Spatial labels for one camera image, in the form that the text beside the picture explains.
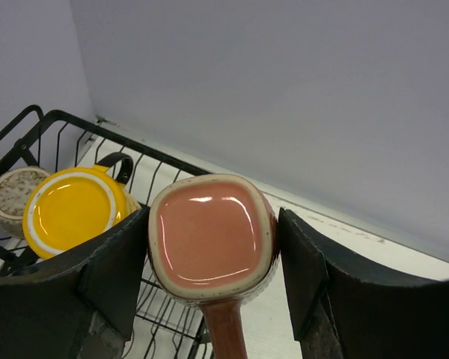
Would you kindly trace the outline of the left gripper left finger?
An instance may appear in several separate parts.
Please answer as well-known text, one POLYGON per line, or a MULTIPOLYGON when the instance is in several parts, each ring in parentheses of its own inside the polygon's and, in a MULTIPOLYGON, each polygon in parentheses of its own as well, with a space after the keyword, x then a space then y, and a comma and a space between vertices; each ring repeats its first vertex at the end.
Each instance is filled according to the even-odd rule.
POLYGON ((148 208, 0 277, 0 358, 121 358, 147 253, 148 208))

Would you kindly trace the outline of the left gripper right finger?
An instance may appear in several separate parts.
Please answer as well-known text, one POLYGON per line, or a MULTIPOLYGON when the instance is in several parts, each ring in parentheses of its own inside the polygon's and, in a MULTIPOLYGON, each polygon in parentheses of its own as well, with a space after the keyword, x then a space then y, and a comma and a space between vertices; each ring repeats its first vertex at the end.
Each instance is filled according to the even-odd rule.
POLYGON ((278 242, 304 358, 449 358, 449 280, 378 264, 282 209, 278 242))

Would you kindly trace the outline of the yellow mug black handle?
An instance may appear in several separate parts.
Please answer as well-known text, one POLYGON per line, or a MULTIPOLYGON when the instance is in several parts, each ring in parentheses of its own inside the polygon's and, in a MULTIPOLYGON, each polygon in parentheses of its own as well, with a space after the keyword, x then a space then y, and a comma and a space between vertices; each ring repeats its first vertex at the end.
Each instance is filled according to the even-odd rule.
POLYGON ((30 249, 47 260, 110 230, 141 208, 126 190, 133 158, 111 153, 91 167, 68 168, 45 178, 22 217, 30 249))

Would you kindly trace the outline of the beige speckled ceramic cup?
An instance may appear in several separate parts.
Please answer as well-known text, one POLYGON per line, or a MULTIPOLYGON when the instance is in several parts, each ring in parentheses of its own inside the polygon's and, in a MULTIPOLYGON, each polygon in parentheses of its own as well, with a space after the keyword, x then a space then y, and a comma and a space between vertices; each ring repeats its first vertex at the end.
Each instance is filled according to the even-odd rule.
POLYGON ((23 239, 22 217, 33 190, 52 174, 29 166, 5 172, 0 176, 0 227, 11 237, 23 239))

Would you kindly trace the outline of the pink square mug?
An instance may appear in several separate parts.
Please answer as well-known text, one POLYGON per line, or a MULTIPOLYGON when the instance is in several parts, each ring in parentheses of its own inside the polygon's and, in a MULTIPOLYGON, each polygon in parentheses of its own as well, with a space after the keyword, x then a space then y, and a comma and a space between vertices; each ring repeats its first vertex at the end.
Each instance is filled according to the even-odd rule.
POLYGON ((177 181, 154 199, 148 249, 159 285, 204 316, 216 358, 246 358, 240 308, 278 265, 277 218, 248 180, 208 174, 177 181))

